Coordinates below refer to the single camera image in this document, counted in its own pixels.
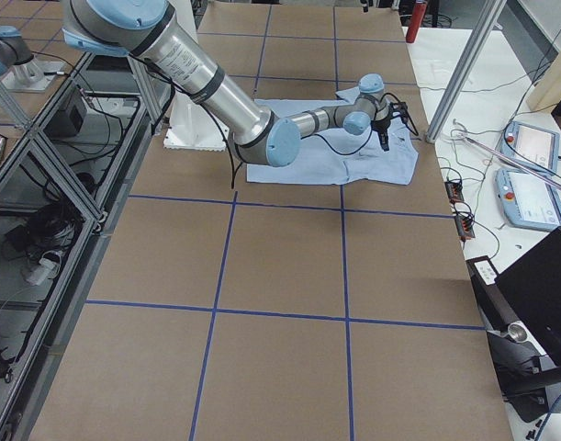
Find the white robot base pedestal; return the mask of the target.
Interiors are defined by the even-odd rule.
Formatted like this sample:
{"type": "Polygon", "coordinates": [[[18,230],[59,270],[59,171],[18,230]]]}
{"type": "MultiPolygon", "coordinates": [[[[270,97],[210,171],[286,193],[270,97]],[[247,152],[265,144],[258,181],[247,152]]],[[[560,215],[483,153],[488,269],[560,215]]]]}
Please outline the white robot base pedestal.
{"type": "MultiPolygon", "coordinates": [[[[196,22],[189,0],[173,0],[176,20],[180,27],[197,42],[196,22]]],[[[224,141],[217,125],[207,112],[188,96],[176,93],[163,142],[168,150],[222,152],[224,141]]]]}

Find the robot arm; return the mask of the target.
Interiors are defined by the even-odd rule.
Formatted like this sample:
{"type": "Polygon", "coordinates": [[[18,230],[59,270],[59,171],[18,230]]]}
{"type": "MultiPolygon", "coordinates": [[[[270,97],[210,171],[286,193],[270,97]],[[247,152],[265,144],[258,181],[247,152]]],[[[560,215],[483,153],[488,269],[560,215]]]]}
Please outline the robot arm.
{"type": "Polygon", "coordinates": [[[394,106],[377,73],[359,82],[351,105],[321,107],[279,118],[256,104],[178,23],[168,1],[65,1],[65,42],[81,51],[130,56],[155,65],[197,105],[230,130],[234,154],[246,164],[283,167],[297,158],[301,141],[327,129],[352,135],[376,133],[389,149],[387,130],[394,106]]]}

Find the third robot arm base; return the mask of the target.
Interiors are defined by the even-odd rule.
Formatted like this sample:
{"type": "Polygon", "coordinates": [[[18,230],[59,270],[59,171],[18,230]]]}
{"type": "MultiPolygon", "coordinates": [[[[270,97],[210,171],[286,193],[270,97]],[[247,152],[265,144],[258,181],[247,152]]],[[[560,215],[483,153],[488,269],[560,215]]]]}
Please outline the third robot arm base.
{"type": "Polygon", "coordinates": [[[40,61],[13,26],[0,26],[0,78],[7,90],[42,93],[50,85],[47,63],[40,61]]]}

